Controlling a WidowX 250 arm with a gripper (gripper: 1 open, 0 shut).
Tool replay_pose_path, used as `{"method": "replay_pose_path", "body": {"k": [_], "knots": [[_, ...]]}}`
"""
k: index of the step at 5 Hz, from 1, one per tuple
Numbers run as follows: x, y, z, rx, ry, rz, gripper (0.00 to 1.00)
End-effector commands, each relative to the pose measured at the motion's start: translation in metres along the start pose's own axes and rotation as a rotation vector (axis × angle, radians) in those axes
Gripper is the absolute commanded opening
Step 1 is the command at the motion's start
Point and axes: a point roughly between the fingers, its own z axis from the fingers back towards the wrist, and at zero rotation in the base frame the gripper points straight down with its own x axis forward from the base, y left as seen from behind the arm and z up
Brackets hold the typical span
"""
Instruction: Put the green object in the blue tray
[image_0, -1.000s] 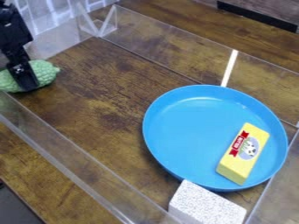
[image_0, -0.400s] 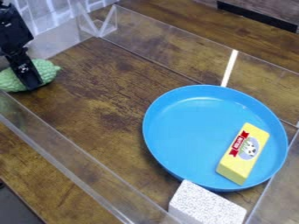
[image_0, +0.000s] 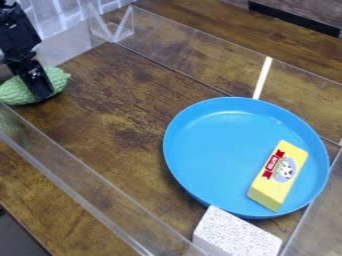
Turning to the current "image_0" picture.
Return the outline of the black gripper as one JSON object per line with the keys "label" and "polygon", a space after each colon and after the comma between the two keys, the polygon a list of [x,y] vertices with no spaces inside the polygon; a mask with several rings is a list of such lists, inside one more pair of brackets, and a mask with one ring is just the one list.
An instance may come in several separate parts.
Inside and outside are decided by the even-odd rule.
{"label": "black gripper", "polygon": [[52,83],[37,60],[20,62],[33,57],[33,48],[41,43],[40,36],[30,20],[17,2],[8,4],[0,1],[0,51],[2,62],[14,64],[20,76],[33,98],[45,100],[55,92]]}

